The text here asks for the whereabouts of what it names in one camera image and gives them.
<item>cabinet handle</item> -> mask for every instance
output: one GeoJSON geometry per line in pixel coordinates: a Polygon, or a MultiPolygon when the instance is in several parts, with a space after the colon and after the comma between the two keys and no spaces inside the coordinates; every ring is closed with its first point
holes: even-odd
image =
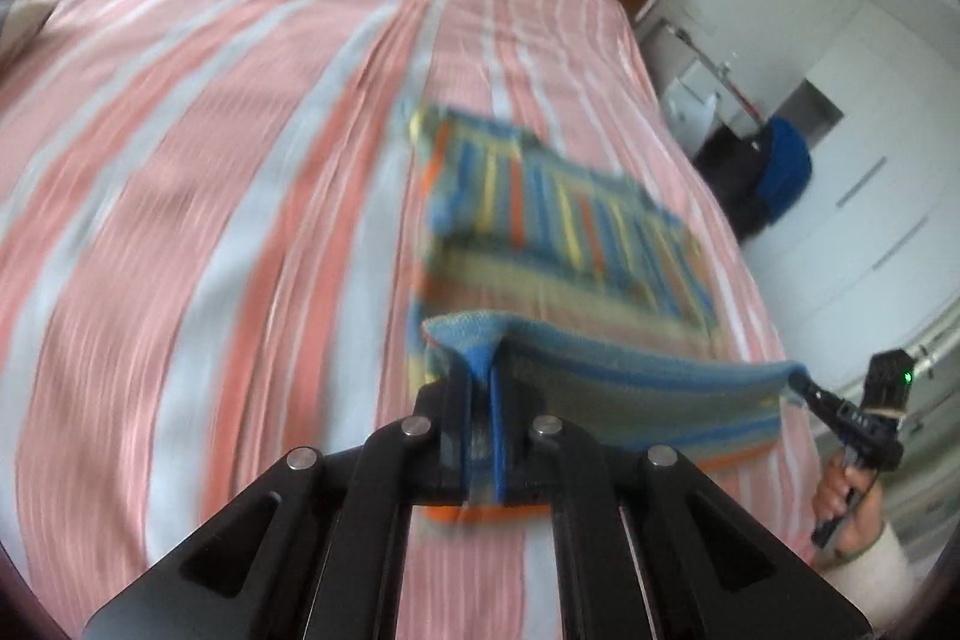
{"type": "Polygon", "coordinates": [[[843,205],[846,204],[851,199],[853,199],[853,196],[856,196],[856,194],[859,194],[860,191],[863,189],[863,187],[867,183],[869,183],[872,179],[874,179],[875,175],[877,175],[877,172],[883,169],[883,167],[885,167],[886,165],[887,165],[887,157],[884,155],[880,159],[880,161],[877,161],[872,167],[870,167],[869,170],[867,170],[867,173],[865,175],[863,175],[859,180],[857,180],[856,183],[853,183],[853,187],[849,191],[847,191],[846,194],[843,194],[843,196],[840,196],[840,200],[837,201],[837,209],[842,210],[843,205]]]}
{"type": "Polygon", "coordinates": [[[923,228],[923,226],[926,225],[927,221],[928,215],[924,215],[923,218],[920,218],[913,228],[899,238],[899,240],[894,244],[894,247],[891,247],[886,253],[877,259],[877,262],[871,267],[872,271],[877,271],[880,266],[883,266],[885,263],[890,261],[891,258],[896,256],[897,253],[904,249],[904,245],[907,244],[907,242],[910,242],[910,239],[913,239],[917,236],[917,233],[923,228]]]}

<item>metal screw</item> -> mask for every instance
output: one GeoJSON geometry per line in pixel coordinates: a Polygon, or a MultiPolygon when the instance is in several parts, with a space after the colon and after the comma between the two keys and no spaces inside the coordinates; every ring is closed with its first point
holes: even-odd
{"type": "Polygon", "coordinates": [[[426,432],[430,431],[431,425],[430,419],[425,415],[411,415],[409,418],[403,419],[400,429],[407,437],[423,437],[426,432]]]}
{"type": "Polygon", "coordinates": [[[554,434],[560,434],[560,429],[563,429],[563,421],[556,415],[538,415],[534,418],[534,432],[541,437],[553,437],[554,434]]]}
{"type": "Polygon", "coordinates": [[[654,466],[672,467],[677,463],[677,452],[669,445],[654,445],[647,451],[647,458],[654,466]]]}
{"type": "Polygon", "coordinates": [[[317,452],[313,448],[294,448],[287,453],[287,466],[290,469],[310,469],[317,463],[317,452]]]}

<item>striped bedspread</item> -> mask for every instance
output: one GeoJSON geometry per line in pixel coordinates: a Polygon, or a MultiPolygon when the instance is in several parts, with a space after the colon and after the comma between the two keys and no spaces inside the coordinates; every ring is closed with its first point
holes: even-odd
{"type": "MultiPolygon", "coordinates": [[[[0,83],[0,541],[72,634],[288,448],[409,410],[421,98],[640,180],[727,357],[781,357],[614,0],[57,1],[0,83]]],[[[789,408],[715,477],[806,555],[817,473],[789,408]]],[[[558,636],[548,525],[418,525],[398,634],[558,636]]]]}

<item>sleeve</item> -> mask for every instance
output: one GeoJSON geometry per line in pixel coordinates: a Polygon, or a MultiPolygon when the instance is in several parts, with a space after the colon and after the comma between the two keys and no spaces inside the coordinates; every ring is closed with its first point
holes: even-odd
{"type": "Polygon", "coordinates": [[[904,612],[916,590],[904,549],[886,524],[870,548],[853,560],[837,560],[821,575],[844,595],[875,629],[891,624],[904,612]]]}

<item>pink striped sheet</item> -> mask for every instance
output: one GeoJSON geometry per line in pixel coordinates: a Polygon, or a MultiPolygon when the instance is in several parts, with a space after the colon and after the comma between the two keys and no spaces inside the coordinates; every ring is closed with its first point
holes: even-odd
{"type": "MultiPolygon", "coordinates": [[[[70,634],[286,449],[410,410],[420,100],[642,181],[704,245],[731,360],[782,356],[615,0],[58,1],[0,83],[0,541],[70,634]]],[[[806,557],[818,474],[784,408],[713,477],[806,557]]],[[[398,635],[556,626],[542,538],[415,525],[398,635]]]]}

